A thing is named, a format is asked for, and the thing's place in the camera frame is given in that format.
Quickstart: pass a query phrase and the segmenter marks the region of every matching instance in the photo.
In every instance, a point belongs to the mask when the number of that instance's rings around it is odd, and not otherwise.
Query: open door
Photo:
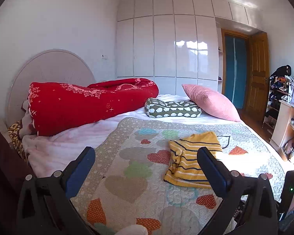
[[[246,112],[262,122],[266,112],[269,93],[269,48],[267,33],[249,38],[250,73]]]

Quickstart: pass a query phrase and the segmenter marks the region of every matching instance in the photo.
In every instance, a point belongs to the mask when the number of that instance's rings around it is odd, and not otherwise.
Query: white bed sheet
[[[163,101],[182,101],[188,99],[188,97],[173,95],[159,95],[157,98]],[[142,107],[138,110],[123,113],[106,120],[100,120],[96,123],[68,129],[51,137],[25,135],[22,140],[24,151],[30,154],[28,160],[37,177],[48,177],[56,170],[64,170],[69,162],[75,160],[86,146],[98,147],[116,129],[118,123],[127,117],[182,124],[209,125],[236,123],[213,117],[204,111],[199,118],[150,118],[146,115],[144,107]],[[281,163],[285,172],[292,169],[292,166],[285,163],[268,143],[263,139],[261,140]]]

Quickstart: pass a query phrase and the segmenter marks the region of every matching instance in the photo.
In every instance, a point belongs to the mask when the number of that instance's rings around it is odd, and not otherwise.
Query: yellow striped shirt
[[[197,151],[207,147],[216,157],[222,152],[221,145],[214,132],[192,134],[190,137],[169,142],[173,163],[164,176],[164,181],[177,186],[211,188],[197,162]]]

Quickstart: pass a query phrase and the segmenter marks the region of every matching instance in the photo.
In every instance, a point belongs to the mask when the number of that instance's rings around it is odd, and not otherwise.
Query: blue gripper pad
[[[216,196],[224,198],[229,187],[229,182],[226,180],[224,173],[229,173],[229,170],[222,162],[217,161],[206,147],[198,149],[197,162]]]
[[[75,161],[65,168],[63,184],[68,199],[75,197],[95,163],[96,154],[92,147],[86,147]]]

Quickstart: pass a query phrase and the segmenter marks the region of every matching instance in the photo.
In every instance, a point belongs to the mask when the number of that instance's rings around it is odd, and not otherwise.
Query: beige heart
[[[105,180],[105,187],[110,193],[130,203],[134,203],[143,194],[147,185],[145,178],[109,176]]]

